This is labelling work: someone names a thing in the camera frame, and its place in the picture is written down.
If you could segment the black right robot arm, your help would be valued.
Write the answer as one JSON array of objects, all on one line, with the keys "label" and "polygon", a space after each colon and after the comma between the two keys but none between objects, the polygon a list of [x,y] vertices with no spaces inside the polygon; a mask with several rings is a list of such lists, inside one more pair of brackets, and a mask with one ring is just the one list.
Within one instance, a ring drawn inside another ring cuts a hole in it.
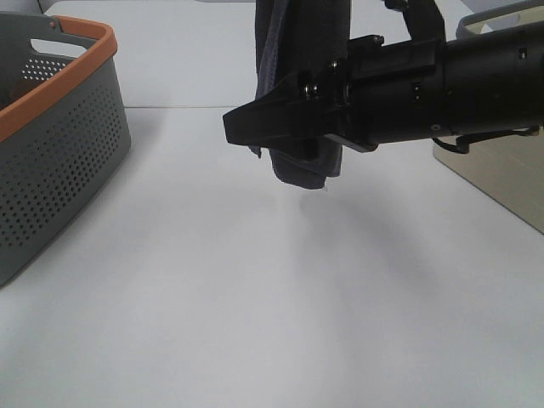
[{"label": "black right robot arm", "polygon": [[311,161],[330,139],[359,152],[431,139],[466,154],[471,144],[529,136],[543,125],[543,24],[450,41],[433,1],[389,1],[409,39],[368,35],[318,74],[299,71],[224,116],[233,145]]}]

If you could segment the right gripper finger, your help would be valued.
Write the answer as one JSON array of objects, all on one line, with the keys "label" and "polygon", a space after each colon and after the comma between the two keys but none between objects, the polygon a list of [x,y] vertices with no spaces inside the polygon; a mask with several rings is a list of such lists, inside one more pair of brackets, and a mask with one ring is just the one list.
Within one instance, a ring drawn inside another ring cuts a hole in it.
[{"label": "right gripper finger", "polygon": [[307,71],[282,79],[269,93],[224,114],[226,140],[232,145],[302,150],[325,134],[335,104],[333,77]]},{"label": "right gripper finger", "polygon": [[327,153],[327,139],[318,137],[304,142],[303,148],[306,162],[323,163]]}]

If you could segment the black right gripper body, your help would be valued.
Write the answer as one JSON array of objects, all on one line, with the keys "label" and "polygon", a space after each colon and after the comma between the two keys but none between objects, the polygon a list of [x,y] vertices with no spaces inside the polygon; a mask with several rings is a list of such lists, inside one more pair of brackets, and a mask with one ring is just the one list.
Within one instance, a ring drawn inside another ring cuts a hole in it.
[{"label": "black right gripper body", "polygon": [[333,77],[335,104],[321,137],[359,152],[451,133],[442,36],[386,45],[380,36],[348,42],[348,55],[312,77]]}]

